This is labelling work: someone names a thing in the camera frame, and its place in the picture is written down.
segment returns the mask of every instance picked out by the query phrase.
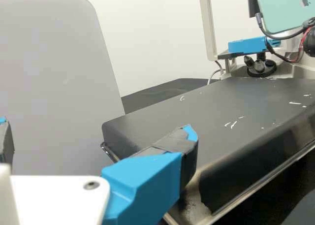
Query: mint green phone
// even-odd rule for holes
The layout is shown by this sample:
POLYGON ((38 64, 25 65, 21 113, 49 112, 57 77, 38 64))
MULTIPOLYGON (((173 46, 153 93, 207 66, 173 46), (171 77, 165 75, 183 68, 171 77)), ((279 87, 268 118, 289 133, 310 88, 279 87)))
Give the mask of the mint green phone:
POLYGON ((266 30, 279 33, 315 17, 315 0, 258 0, 266 30))

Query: blue plastic part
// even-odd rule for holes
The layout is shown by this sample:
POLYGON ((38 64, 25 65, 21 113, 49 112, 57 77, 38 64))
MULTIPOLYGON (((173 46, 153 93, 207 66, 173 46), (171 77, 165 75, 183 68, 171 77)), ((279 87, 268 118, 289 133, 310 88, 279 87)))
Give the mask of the blue plastic part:
POLYGON ((198 141, 198 135, 194 131, 194 129, 191 127, 191 125, 186 125, 183 127, 183 130, 188 133, 187 140, 197 142, 198 141))
MULTIPOLYGON (((280 40, 268 39, 268 42, 273 47, 278 47, 281 44, 280 40)), ((267 51, 265 45, 265 37, 255 37, 251 39, 242 39, 237 41, 232 41, 228 43, 229 53, 244 53, 244 54, 253 54, 261 53, 267 51)))
POLYGON ((111 189, 103 225, 154 225, 179 199, 181 153, 127 158, 105 167, 111 189))
POLYGON ((0 124, 6 123, 6 118, 5 117, 0 117, 0 124))

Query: gray chair backrest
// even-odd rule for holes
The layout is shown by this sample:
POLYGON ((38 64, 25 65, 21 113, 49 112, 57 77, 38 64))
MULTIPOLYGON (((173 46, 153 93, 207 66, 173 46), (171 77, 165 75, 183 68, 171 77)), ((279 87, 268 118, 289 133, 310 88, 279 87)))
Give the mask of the gray chair backrest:
POLYGON ((0 116, 15 174, 99 174, 101 124, 124 114, 87 0, 0 0, 0 116))

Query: white wall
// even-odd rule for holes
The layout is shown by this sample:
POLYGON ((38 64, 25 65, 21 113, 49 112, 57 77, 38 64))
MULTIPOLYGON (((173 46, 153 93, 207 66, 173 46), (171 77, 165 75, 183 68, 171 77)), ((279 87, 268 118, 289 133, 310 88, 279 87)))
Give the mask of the white wall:
MULTIPOLYGON (((104 33, 121 96, 177 78, 208 78, 199 0, 89 0, 104 33)), ((260 35, 247 0, 212 0, 218 52, 260 35)))

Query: apple logo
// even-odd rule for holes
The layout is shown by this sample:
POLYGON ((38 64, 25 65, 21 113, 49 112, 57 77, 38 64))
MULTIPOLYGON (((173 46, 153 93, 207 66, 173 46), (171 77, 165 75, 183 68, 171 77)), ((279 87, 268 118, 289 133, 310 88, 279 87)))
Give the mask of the apple logo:
POLYGON ((302 0, 302 6, 303 7, 307 7, 310 6, 311 2, 309 2, 309 0, 302 0))

